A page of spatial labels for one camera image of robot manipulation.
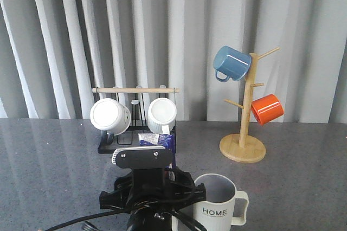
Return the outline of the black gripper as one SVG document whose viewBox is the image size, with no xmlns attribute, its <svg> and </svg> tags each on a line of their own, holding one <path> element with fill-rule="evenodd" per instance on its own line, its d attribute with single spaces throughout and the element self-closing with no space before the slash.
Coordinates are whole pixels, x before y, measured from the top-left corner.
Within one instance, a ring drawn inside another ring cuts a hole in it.
<svg viewBox="0 0 347 231">
<path fill-rule="evenodd" d="M 196 185 L 188 172 L 180 169 L 132 170 L 114 182 L 114 191 L 102 191 L 100 208 L 127 213 L 127 230 L 173 230 L 174 219 L 190 230 L 205 226 L 181 210 L 205 201 L 203 184 Z"/>
</svg>

